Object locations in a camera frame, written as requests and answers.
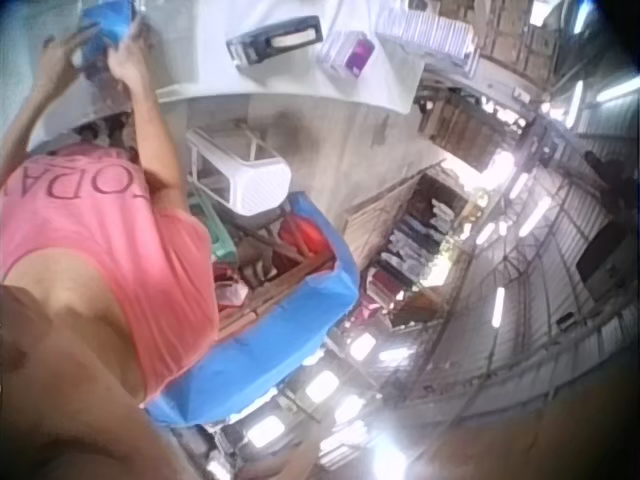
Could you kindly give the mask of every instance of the purple package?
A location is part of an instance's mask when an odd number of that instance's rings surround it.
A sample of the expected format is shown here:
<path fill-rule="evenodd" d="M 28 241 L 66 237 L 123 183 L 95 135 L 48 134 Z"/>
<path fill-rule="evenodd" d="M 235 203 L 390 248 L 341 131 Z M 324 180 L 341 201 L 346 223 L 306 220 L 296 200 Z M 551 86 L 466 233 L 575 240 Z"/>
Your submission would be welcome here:
<path fill-rule="evenodd" d="M 359 38 L 347 57 L 344 64 L 345 68 L 358 78 L 371 58 L 375 48 L 374 43 L 368 38 Z"/>

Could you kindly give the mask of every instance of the woman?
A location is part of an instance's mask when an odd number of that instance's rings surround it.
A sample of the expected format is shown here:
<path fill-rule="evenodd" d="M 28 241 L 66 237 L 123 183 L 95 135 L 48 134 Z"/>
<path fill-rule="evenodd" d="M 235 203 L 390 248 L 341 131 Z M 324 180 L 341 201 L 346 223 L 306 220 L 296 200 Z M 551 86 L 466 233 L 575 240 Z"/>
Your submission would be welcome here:
<path fill-rule="evenodd" d="M 47 478 L 177 478 L 139 405 L 210 348 L 218 315 L 210 238 L 189 214 L 139 20 L 108 66 L 131 96 L 140 168 L 86 144 L 26 158 L 95 33 L 45 45 L 2 144 L 3 453 Z"/>

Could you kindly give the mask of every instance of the blue object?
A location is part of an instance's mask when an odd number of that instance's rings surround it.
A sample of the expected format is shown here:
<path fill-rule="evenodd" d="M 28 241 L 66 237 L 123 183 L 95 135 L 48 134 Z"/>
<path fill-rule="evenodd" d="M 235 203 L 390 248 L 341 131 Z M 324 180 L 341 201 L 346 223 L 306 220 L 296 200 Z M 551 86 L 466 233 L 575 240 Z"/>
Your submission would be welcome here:
<path fill-rule="evenodd" d="M 100 30 L 82 48 L 82 65 L 103 57 L 107 48 L 118 46 L 129 33 L 133 21 L 131 0 L 115 0 L 86 8 L 80 15 L 80 27 L 98 24 Z"/>
<path fill-rule="evenodd" d="M 147 406 L 157 423 L 212 423 L 241 411 L 320 348 L 329 328 L 358 300 L 360 274 L 342 236 L 304 193 L 292 193 L 289 201 L 329 240 L 334 269 L 308 276 L 259 323 L 214 346 L 174 380 Z"/>

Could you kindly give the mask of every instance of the green object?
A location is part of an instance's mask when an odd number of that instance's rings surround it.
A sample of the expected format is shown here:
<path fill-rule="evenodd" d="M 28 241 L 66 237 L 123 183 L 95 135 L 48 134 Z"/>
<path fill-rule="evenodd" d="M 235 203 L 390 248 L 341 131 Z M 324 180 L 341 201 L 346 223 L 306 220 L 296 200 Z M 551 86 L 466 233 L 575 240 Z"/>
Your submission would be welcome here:
<path fill-rule="evenodd" d="M 229 232 L 224 228 L 211 202 L 195 185 L 191 186 L 189 192 L 189 210 L 207 227 L 212 241 L 211 254 L 215 260 L 220 263 L 238 263 L 238 252 Z"/>

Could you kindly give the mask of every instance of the pink shirt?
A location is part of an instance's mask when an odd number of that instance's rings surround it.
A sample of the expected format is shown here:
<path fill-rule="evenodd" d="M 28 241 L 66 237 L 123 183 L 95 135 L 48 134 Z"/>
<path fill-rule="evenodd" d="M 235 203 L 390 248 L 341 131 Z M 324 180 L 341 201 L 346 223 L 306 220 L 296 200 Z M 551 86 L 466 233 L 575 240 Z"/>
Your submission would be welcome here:
<path fill-rule="evenodd" d="M 85 254 L 130 326 L 147 398 L 192 366 L 218 332 L 211 240 L 179 210 L 156 210 L 121 150 L 76 145 L 29 159 L 0 193 L 0 279 L 44 248 Z"/>

